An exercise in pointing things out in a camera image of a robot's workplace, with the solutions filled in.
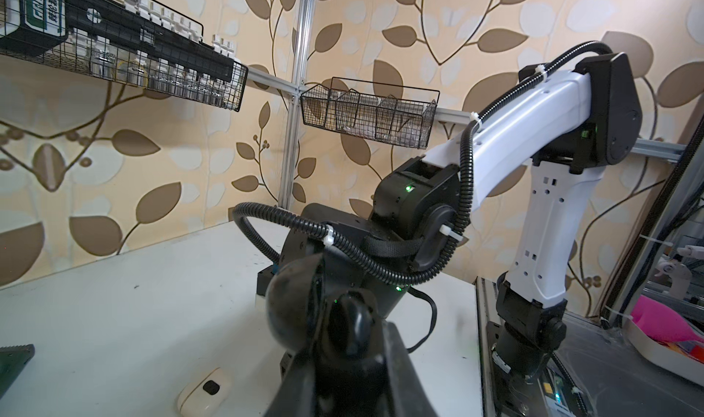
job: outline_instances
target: zip tie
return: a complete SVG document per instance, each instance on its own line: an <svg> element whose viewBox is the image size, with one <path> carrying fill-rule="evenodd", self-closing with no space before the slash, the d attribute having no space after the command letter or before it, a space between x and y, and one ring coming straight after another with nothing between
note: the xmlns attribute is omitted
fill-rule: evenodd
<svg viewBox="0 0 704 417"><path fill-rule="evenodd" d="M323 245L332 246L332 243L335 241L335 238L332 236L333 232L332 226L327 225L327 235L322 239Z"/></svg>
<svg viewBox="0 0 704 417"><path fill-rule="evenodd" d="M540 82L541 84L548 80L548 71L543 64L538 64L535 68L535 73L540 73L543 76L543 80Z"/></svg>
<svg viewBox="0 0 704 417"><path fill-rule="evenodd" d="M609 307L609 306L604 306L604 308L606 308L607 310L609 310L611 313L617 314L618 316L623 316L624 318L629 318L631 321L633 320L633 316L631 316L631 315L623 314L623 313L621 313L621 312L619 312L619 311L614 310L613 308L611 308L611 307Z"/></svg>
<svg viewBox="0 0 704 417"><path fill-rule="evenodd" d="M440 233L446 237L453 237L458 242L464 239L462 235L456 233L450 226L447 225L440 226Z"/></svg>
<svg viewBox="0 0 704 417"><path fill-rule="evenodd" d="M673 244L672 244L671 242L669 242L669 241L660 241L660 240L658 240L657 238L647 237L647 236L645 236L645 235L643 235L643 234L640 234L639 237L640 237L640 238L649 239L649 240L652 241L652 242L662 243L662 244L664 244L665 246L673 246Z"/></svg>
<svg viewBox="0 0 704 417"><path fill-rule="evenodd" d="M474 121L477 122L477 125L480 126L479 129L477 129L477 132L480 132L480 131L481 131L481 124L482 124L482 122L481 122L479 113L473 111L472 113L470 113L470 117L472 118L472 120L474 120Z"/></svg>

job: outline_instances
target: white tabletop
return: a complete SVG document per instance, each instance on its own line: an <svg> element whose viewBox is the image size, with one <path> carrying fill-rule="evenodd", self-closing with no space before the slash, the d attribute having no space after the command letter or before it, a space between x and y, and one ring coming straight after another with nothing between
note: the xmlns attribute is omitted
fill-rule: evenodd
<svg viewBox="0 0 704 417"><path fill-rule="evenodd" d="M258 221L280 250L287 229ZM234 385L216 416L261 415L283 355L255 308L268 264L226 223L0 290L0 347L36 347L0 416L178 416L181 389L217 367ZM441 274L418 288L438 307L435 332L411 354L425 392L441 417L480 416L474 286ZM430 307L406 295L389 319L409 347Z"/></svg>

